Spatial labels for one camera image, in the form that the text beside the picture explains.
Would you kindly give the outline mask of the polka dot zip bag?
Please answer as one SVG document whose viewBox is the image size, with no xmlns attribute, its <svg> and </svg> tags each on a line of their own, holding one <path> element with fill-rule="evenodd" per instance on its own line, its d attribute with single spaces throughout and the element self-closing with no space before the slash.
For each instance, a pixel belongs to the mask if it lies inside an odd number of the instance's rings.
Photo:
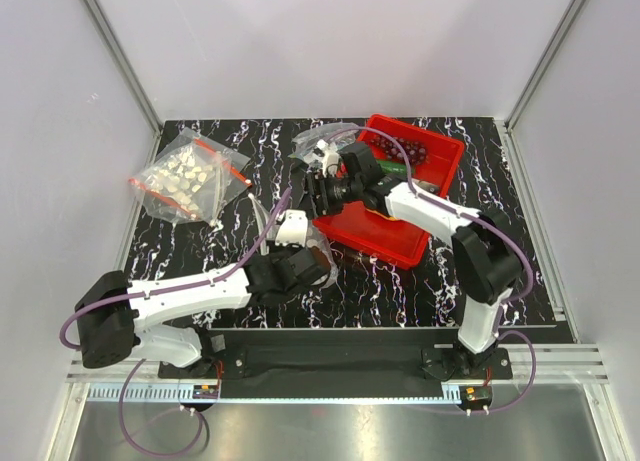
<svg viewBox="0 0 640 461">
<path fill-rule="evenodd" d="M 338 269 L 329 241 L 312 225 L 310 216 L 304 210 L 284 206 L 268 211 L 255 195 L 250 194 L 249 199 L 259 229 L 257 253 L 272 261 L 277 255 L 285 257 L 294 271 L 309 278 L 306 284 L 332 285 Z"/>
</svg>

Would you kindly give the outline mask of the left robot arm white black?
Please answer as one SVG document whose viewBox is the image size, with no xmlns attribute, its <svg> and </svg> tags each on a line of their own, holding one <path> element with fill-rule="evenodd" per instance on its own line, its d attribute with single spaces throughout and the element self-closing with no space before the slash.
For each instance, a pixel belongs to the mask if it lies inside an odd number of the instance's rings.
<svg viewBox="0 0 640 461">
<path fill-rule="evenodd" d="M 122 271 L 102 275 L 74 307 L 86 369 L 129 358 L 165 362 L 196 377 L 215 367 L 216 353 L 193 328 L 175 319 L 210 310 L 278 306 L 324 284 L 332 259 L 318 246 L 253 254 L 245 264 L 159 281 L 130 282 Z"/>
</svg>

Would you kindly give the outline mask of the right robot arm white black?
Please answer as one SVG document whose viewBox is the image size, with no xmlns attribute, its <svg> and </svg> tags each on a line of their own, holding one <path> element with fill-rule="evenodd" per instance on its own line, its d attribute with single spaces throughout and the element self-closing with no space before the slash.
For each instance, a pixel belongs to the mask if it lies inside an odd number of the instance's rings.
<svg viewBox="0 0 640 461">
<path fill-rule="evenodd" d="M 336 215 L 361 202 L 379 215 L 428 232 L 452 249 L 466 296 L 452 358 L 463 376 L 476 377 L 486 370 L 497 347 L 501 304 L 522 272 L 514 248 L 499 230 L 503 216 L 464 208 L 419 188 L 411 178 L 385 173 L 362 142 L 336 148 L 319 140 L 296 148 L 293 156 L 307 167 L 303 206 L 312 217 Z"/>
</svg>

